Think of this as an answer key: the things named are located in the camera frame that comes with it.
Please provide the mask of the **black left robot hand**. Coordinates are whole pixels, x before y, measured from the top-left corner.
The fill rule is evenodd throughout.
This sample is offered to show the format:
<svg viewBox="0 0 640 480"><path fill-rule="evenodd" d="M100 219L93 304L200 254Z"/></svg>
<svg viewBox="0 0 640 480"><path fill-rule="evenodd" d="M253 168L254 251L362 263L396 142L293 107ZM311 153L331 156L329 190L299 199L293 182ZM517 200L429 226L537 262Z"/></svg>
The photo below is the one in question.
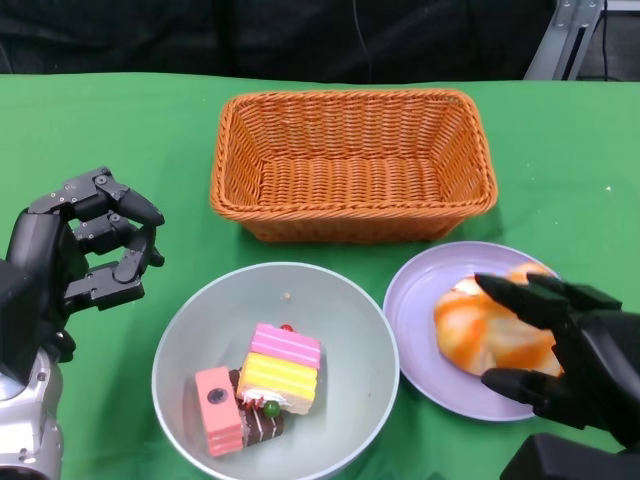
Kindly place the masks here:
<svg viewBox="0 0 640 480"><path fill-rule="evenodd" d="M71 315L140 299L165 259L156 206L107 167L65 181L22 210L1 261L1 372L26 385L39 350L72 360Z"/></svg>

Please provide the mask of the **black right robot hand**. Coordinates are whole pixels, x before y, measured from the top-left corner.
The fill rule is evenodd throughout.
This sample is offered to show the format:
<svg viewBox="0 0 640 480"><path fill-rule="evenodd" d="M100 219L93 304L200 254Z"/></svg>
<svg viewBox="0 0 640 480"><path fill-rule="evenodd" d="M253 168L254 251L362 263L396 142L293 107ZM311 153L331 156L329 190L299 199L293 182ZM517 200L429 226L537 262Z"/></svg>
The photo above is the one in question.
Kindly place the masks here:
<svg viewBox="0 0 640 480"><path fill-rule="evenodd" d="M639 316L588 285L530 273L527 283L478 274L481 289L517 318L553 334L562 372L492 368L482 383L532 406L536 416L609 432L626 449L639 446Z"/></svg>

